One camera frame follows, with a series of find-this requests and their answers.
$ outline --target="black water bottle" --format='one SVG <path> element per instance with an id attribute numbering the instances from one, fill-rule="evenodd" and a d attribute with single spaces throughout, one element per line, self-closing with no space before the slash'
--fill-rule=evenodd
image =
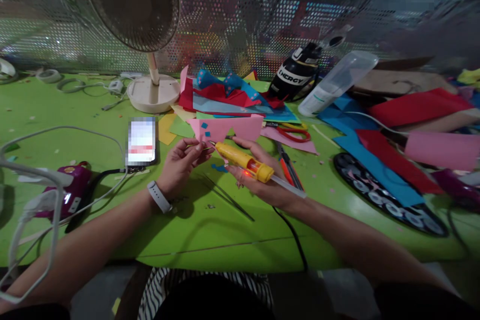
<path id="1" fill-rule="evenodd" d="M 315 75 L 321 53 L 322 49 L 313 42 L 309 42 L 304 48 L 299 47 L 276 72 L 268 94 L 282 101 L 293 100 Z"/>

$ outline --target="smartphone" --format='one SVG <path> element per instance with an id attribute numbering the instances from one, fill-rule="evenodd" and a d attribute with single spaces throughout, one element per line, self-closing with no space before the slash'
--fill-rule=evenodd
<path id="1" fill-rule="evenodd" d="M 127 166 L 148 166 L 157 162 L 155 117 L 132 117 L 128 122 Z"/>

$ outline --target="hand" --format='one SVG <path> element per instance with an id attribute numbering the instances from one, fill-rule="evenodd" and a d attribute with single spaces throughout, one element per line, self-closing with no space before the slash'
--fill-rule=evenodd
<path id="1" fill-rule="evenodd" d="M 156 181 L 167 200 L 178 196 L 187 184 L 192 170 L 212 157 L 214 148 L 194 138 L 180 140 L 167 154 L 163 171 Z"/>
<path id="2" fill-rule="evenodd" d="M 250 149 L 255 159 L 273 168 L 273 172 L 276 176 L 287 181 L 280 163 L 275 158 L 270 156 L 257 142 L 245 140 L 236 136 L 232 137 L 232 140 L 238 145 Z M 273 180 L 269 180 L 264 184 L 263 182 L 255 180 L 251 176 L 246 175 L 245 171 L 238 166 L 229 165 L 225 168 L 237 179 L 240 184 L 245 185 L 253 194 L 257 195 L 267 204 L 270 204 L 276 208 L 282 209 L 288 204 L 291 204 L 293 201 L 302 199 L 301 197 L 278 185 Z"/>

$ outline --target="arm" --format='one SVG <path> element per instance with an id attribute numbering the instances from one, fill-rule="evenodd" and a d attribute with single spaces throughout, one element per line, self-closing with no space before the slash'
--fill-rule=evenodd
<path id="1" fill-rule="evenodd" d="M 278 161 L 256 142 L 234 137 L 233 140 L 249 148 L 261 162 L 282 174 Z M 235 166 L 228 171 L 266 203 L 282 209 L 299 219 L 328 241 L 344 262 L 365 275 L 372 285 L 386 282 L 422 283 L 448 290 L 443 283 L 399 244 L 367 224 L 335 211 L 310 198 L 302 199 L 269 181 L 263 184 Z"/>
<path id="2" fill-rule="evenodd" d="M 213 149 L 203 151 L 204 148 L 205 144 L 199 144 L 195 139 L 182 139 L 168 153 L 164 163 L 168 171 L 157 180 L 167 200 L 180 193 L 194 167 L 211 157 Z M 112 252 L 157 208 L 145 189 L 66 235 L 57 244 L 53 267 L 46 278 L 19 305 L 0 300 L 0 314 L 36 304 L 68 304 L 75 293 L 102 269 Z M 48 256 L 46 251 L 7 292 L 15 296 L 24 294 L 45 271 Z"/>

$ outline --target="wristwatch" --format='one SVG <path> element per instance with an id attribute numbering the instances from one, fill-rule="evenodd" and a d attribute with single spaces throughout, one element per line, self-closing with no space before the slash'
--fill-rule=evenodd
<path id="1" fill-rule="evenodd" d="M 159 189 L 159 186 L 155 181 L 150 181 L 146 187 L 151 197 L 156 202 L 156 204 L 158 205 L 162 213 L 166 214 L 170 210 L 172 210 L 172 205 L 170 205 L 168 200 L 162 194 L 162 192 Z"/>

